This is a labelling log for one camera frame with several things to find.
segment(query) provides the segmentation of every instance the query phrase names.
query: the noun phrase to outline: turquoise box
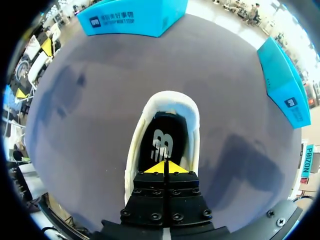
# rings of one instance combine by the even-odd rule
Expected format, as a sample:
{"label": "turquoise box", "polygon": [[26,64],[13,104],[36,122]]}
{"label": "turquoise box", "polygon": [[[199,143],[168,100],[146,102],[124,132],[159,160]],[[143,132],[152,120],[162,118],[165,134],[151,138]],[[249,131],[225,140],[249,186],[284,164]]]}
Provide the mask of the turquoise box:
{"label": "turquoise box", "polygon": [[88,36],[137,34],[160,37],[185,13],[188,0],[102,0],[77,17]]}
{"label": "turquoise box", "polygon": [[281,109],[294,129],[311,124],[305,88],[294,64],[269,37],[257,51],[268,96]]}

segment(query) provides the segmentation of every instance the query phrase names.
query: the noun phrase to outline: screw head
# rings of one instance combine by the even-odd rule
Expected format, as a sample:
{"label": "screw head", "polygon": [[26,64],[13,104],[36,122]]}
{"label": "screw head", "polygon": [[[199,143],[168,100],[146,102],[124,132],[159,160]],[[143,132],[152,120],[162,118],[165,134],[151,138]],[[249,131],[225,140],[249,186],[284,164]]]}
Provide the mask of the screw head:
{"label": "screw head", "polygon": [[273,210],[269,210],[266,212],[266,216],[270,219],[273,218],[275,215],[276,215],[275,211],[273,211]]}
{"label": "screw head", "polygon": [[172,220],[175,222],[180,222],[182,219],[184,219],[184,216],[180,213],[175,213],[172,215]]}
{"label": "screw head", "polygon": [[276,225],[281,228],[286,224],[286,219],[281,217],[276,221]]}
{"label": "screw head", "polygon": [[202,215],[206,218],[206,219],[212,219],[212,215],[211,215],[211,210],[210,209],[206,209],[202,212]]}
{"label": "screw head", "polygon": [[155,190],[153,190],[153,192],[152,192],[154,195],[159,195],[159,194],[161,194],[161,191],[160,190],[157,190],[157,189],[155,189]]}
{"label": "screw head", "polygon": [[181,192],[179,190],[173,190],[171,193],[172,195],[179,195]]}
{"label": "screw head", "polygon": [[192,189],[192,193],[198,194],[198,193],[200,193],[200,189],[198,187],[196,187],[196,188]]}
{"label": "screw head", "polygon": [[142,190],[139,189],[139,188],[135,188],[135,189],[133,189],[133,192],[134,192],[135,194],[139,194],[139,193],[142,192]]}
{"label": "screw head", "polygon": [[152,213],[150,216],[151,221],[159,221],[160,219],[162,219],[162,215],[160,213]]}
{"label": "screw head", "polygon": [[121,215],[121,217],[129,217],[131,215],[131,213],[127,209],[122,209],[120,211],[120,215]]}

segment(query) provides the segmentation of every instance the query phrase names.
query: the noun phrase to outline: black insole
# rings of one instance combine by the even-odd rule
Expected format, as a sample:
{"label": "black insole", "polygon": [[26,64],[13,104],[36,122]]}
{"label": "black insole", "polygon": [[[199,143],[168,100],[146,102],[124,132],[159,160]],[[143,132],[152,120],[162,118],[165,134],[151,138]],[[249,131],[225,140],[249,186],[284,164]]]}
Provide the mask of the black insole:
{"label": "black insole", "polygon": [[141,141],[138,171],[144,172],[164,159],[179,165],[187,138],[187,123],[182,116],[157,112]]}

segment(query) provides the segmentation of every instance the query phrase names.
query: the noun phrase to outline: gray carpet surface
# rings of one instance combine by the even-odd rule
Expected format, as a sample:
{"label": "gray carpet surface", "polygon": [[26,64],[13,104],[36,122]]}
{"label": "gray carpet surface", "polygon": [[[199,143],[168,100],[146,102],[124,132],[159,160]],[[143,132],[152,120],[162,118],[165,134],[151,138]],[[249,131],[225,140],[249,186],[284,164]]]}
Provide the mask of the gray carpet surface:
{"label": "gray carpet surface", "polygon": [[235,231],[289,196],[301,130],[266,95],[256,50],[186,15],[160,38],[81,31],[48,66],[30,108],[28,154],[48,191],[90,230],[120,222],[124,172],[148,99],[190,96],[200,112],[200,190]]}

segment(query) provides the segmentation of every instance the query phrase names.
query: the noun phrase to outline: yellow triangle marker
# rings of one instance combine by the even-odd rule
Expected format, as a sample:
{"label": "yellow triangle marker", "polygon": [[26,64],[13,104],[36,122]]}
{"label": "yellow triangle marker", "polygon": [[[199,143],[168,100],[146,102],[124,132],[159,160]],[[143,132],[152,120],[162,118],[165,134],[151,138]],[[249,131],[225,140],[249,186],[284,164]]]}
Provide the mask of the yellow triangle marker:
{"label": "yellow triangle marker", "polygon": [[[146,174],[152,174],[154,172],[158,172],[160,174],[163,174],[165,171],[165,161],[159,162],[157,165],[154,165],[153,167],[149,168],[148,170],[144,171]],[[175,172],[178,173],[188,173],[189,171],[185,170],[184,168],[178,166],[172,161],[169,161],[169,173],[173,174]]]}

